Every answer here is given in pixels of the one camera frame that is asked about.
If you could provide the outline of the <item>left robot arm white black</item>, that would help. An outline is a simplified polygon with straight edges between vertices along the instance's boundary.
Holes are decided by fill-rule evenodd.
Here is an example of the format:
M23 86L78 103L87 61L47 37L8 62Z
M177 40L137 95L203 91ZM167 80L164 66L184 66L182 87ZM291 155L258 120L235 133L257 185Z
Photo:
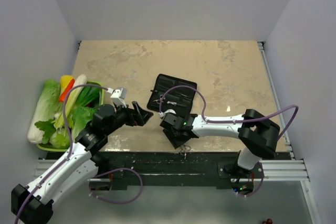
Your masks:
M139 107L101 105L66 152L27 186L18 184L11 193L11 211L16 221L47 223L55 208L72 191L90 178L103 178L109 165L98 152L108 136L122 127L144 126L153 113Z

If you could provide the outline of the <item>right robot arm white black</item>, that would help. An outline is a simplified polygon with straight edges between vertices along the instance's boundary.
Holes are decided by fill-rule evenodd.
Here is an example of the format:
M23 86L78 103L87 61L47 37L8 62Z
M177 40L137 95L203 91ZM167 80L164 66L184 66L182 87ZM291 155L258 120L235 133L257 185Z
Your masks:
M178 116L174 110L159 113L160 126L174 148L192 138L219 136L242 141L243 150L226 172L246 178L261 159L274 159L280 127L254 109L229 117L205 117L198 114Z

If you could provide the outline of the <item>black zip tool case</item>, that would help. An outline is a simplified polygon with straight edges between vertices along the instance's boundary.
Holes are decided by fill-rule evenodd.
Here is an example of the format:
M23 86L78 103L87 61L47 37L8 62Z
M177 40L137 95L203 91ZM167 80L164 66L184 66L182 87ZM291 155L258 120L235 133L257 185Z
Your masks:
M168 76L168 75L165 75L165 74L161 73L156 78L154 88L152 90L150 90L152 92L152 94L149 98L149 101L148 101L146 107L149 110L159 112L159 105L160 104L153 103L153 100L158 99L160 97L160 95L163 95L167 90L169 90L170 88L175 87L175 86L189 86L189 87L192 87L194 89L197 89L197 83L196 82L180 79L180 78L173 77L173 76ZM176 89L170 91L165 96L165 100L166 101L169 100L169 101L183 103L183 104L187 105L187 107L183 108L183 107L179 107L179 106L173 106L173 105L170 105L170 104L163 103L163 101L162 101L161 111L164 112L168 109L173 109L178 116L184 117L184 116L190 114L190 112L192 110L193 100L194 100L195 94L196 94L196 92L192 89L189 89L189 88L184 88L184 87L176 88Z

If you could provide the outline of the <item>silver scissors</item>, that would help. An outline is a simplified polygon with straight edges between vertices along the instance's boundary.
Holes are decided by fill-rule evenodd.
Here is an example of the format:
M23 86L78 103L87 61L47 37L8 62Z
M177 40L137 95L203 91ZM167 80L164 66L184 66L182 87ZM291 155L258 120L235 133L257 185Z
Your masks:
M170 105L173 105L173 106L179 106L179 107L187 107L187 105L183 104L183 103L179 103L179 102L174 102L174 101L169 101L169 100L165 100L165 98L163 97L163 95L160 95L160 97L156 100L153 100L153 103L156 103L156 104L160 104L160 101L163 100L163 103L166 103L166 104L170 104Z
M183 156L184 159L186 159L187 153L191 150L192 148L189 145L182 145L180 147L179 154Z

